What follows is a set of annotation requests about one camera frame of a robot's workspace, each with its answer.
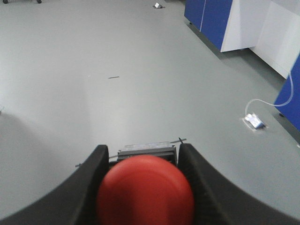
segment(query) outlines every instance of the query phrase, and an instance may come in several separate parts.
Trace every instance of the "red ball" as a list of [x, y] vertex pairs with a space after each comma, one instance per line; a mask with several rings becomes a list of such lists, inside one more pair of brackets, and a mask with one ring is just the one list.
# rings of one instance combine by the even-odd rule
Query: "red ball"
[[119, 162], [104, 177], [97, 195], [101, 225], [191, 225], [191, 187], [173, 164], [142, 155]]

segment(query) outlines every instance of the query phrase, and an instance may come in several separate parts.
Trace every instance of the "blue panel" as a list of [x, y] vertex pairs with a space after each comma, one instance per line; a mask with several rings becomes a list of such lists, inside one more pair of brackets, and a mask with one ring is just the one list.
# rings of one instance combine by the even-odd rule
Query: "blue panel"
[[200, 30], [205, 0], [187, 0], [184, 16]]
[[[292, 101], [277, 109], [300, 131], [300, 55], [292, 69], [292, 81], [294, 84], [294, 96]], [[279, 105], [287, 101], [291, 94], [291, 82], [288, 78], [280, 91], [275, 104]]]
[[233, 0], [206, 0], [200, 30], [219, 50], [224, 39]]

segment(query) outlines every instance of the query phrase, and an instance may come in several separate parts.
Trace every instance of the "small white object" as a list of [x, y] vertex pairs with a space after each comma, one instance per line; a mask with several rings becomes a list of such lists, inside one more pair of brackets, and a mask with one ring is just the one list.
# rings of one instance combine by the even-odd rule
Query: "small white object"
[[155, 5], [153, 6], [154, 8], [164, 8], [162, 5], [160, 5], [158, 2], [155, 3]]
[[248, 121], [254, 129], [263, 128], [265, 126], [265, 124], [254, 113], [247, 114], [247, 116], [245, 116], [245, 120]]

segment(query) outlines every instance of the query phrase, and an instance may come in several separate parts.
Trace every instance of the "blue cabinet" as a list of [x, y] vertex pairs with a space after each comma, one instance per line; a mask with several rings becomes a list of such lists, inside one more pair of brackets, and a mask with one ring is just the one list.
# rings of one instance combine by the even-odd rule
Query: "blue cabinet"
[[200, 30], [205, 0], [187, 0], [184, 16]]
[[233, 0], [187, 0], [184, 16], [220, 51]]
[[[300, 55], [291, 71], [294, 86], [294, 95], [291, 102], [277, 109], [300, 131]], [[291, 95], [290, 77], [280, 91], [275, 104], [279, 105], [286, 102]]]
[[207, 0], [200, 32], [219, 50], [225, 36], [230, 9], [233, 0]]

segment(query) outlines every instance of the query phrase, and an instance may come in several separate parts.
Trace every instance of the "gray floor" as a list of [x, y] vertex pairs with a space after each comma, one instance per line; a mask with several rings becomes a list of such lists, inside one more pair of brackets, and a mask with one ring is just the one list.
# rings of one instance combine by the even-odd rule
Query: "gray floor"
[[114, 155], [179, 136], [300, 218], [297, 142], [273, 107], [250, 107], [265, 131], [241, 121], [250, 99], [275, 100], [283, 78], [247, 49], [219, 53], [184, 18], [184, 2], [154, 3], [0, 4], [0, 218], [61, 183], [97, 144]]

